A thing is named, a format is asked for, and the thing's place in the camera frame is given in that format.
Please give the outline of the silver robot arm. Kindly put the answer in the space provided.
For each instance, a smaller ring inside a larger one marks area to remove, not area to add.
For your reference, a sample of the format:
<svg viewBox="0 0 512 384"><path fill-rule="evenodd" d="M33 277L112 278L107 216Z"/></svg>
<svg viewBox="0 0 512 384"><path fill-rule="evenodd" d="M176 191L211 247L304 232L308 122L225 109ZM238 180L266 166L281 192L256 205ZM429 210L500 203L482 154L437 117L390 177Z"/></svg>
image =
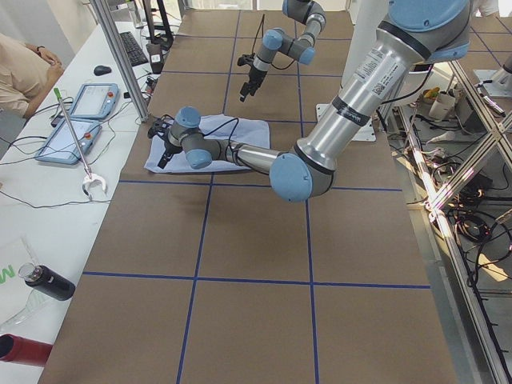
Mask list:
<svg viewBox="0 0 512 384"><path fill-rule="evenodd" d="M257 52L243 54L238 58L238 66L250 67L249 80L243 83L240 90L241 102L244 102L248 95L255 95L272 67L277 53L305 65L309 65L315 56L314 45L326 26L326 15L322 6L316 1L286 0L282 4L282 12L288 18L303 24L305 29L298 38L289 36L282 28L269 29L262 35Z"/></svg>
<svg viewBox="0 0 512 384"><path fill-rule="evenodd" d="M184 154L195 170L228 161L267 174L274 192L288 202L324 194L334 182L340 153L390 100L412 66L466 55L471 15L469 1L391 1L377 25L374 46L315 128L290 151L210 139L200 130L200 113L186 106L159 135L165 149L158 166L164 168L176 154Z"/></svg>

